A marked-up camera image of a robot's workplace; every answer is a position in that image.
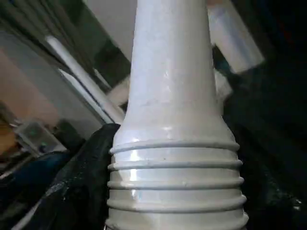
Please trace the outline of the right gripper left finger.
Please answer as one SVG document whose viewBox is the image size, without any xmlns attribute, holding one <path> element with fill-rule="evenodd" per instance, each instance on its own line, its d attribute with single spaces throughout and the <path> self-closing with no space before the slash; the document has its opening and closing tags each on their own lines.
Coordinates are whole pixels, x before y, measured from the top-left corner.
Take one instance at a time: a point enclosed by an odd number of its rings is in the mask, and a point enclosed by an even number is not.
<svg viewBox="0 0 307 230">
<path fill-rule="evenodd" d="M 119 127 L 105 124 L 94 132 L 12 229 L 103 230 L 108 217 L 109 151 Z"/>
</svg>

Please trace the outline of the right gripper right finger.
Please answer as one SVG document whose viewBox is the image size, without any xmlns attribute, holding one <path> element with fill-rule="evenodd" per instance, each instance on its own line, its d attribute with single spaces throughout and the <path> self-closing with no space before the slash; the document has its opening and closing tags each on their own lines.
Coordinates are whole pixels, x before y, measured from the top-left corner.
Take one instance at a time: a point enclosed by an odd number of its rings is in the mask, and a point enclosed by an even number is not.
<svg viewBox="0 0 307 230">
<path fill-rule="evenodd" d="M 248 230 L 305 230 L 307 201 L 300 190 L 286 177 L 284 170 L 243 125 L 224 117 L 234 133 L 243 162 L 241 186 L 247 197 L 244 209 L 249 216 Z"/>
</svg>

